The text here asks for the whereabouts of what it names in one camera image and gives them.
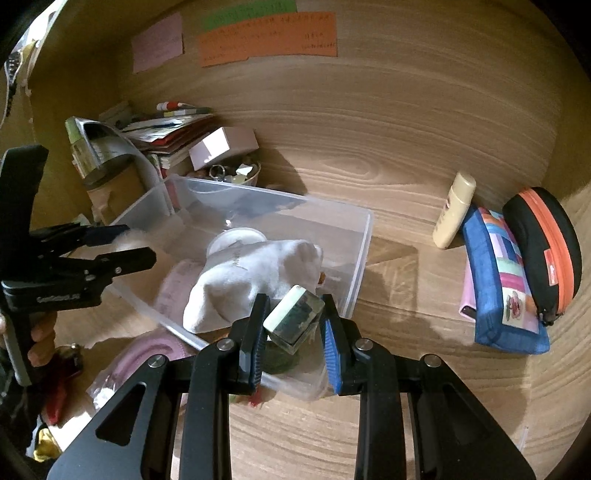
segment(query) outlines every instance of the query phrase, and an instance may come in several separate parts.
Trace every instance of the silver bolt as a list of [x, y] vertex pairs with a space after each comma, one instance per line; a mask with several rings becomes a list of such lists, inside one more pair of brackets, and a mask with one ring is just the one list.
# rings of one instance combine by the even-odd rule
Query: silver bolt
[[425, 363], [428, 367], [437, 368], [441, 366], [441, 359], [432, 353], [425, 355]]
[[231, 338], [222, 338], [217, 343], [217, 348], [222, 352], [227, 352], [228, 350], [232, 350], [234, 348], [234, 340]]
[[159, 368], [166, 363], [166, 357], [164, 355], [152, 355], [148, 358], [148, 366], [151, 368]]
[[374, 343], [369, 338], [360, 338], [355, 342], [355, 348], [366, 352], [374, 347]]

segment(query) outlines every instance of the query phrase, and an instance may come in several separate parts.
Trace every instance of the stack of books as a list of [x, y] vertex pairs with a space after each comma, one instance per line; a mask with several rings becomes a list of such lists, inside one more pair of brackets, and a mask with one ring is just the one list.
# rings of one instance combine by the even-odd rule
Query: stack of books
[[189, 150], [216, 129], [211, 113], [163, 116], [134, 122], [122, 133], [154, 165], [158, 175], [185, 175], [193, 169]]

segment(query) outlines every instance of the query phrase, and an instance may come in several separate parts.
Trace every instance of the lotion bottle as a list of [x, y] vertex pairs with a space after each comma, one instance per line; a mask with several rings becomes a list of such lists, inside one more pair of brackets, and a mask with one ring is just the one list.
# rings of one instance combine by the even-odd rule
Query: lotion bottle
[[433, 241], [439, 248], [447, 248], [460, 229], [476, 190], [472, 175], [459, 171], [447, 194], [447, 200], [433, 230]]

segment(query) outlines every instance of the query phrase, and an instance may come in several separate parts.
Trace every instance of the pink sticky note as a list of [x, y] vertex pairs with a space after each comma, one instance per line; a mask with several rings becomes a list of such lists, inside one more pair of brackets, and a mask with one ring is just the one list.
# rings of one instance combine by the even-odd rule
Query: pink sticky note
[[183, 54], [183, 19], [179, 12], [152, 25], [131, 40], [134, 73], [142, 72]]

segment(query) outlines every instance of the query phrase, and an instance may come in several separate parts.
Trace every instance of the white fabric pouch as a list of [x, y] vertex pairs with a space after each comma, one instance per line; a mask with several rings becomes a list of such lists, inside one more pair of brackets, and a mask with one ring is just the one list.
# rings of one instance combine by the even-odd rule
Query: white fabric pouch
[[210, 332], [248, 317], [258, 293], [281, 300], [294, 285], [316, 292], [322, 249], [304, 240], [233, 245], [212, 253], [184, 309], [183, 326]]

